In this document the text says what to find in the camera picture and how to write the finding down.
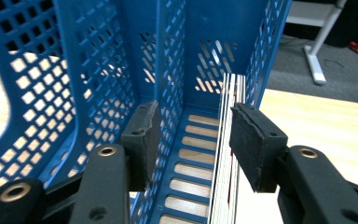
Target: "wooden table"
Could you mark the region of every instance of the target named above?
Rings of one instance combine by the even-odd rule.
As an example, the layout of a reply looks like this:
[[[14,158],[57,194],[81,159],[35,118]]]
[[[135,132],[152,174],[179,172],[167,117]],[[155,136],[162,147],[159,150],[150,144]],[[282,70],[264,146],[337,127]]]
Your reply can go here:
[[[358,104],[266,90],[261,110],[289,136],[289,146],[321,150],[345,178],[358,184]],[[0,86],[0,134],[6,126],[7,111]],[[276,197],[253,194],[242,175],[238,223],[282,223]]]

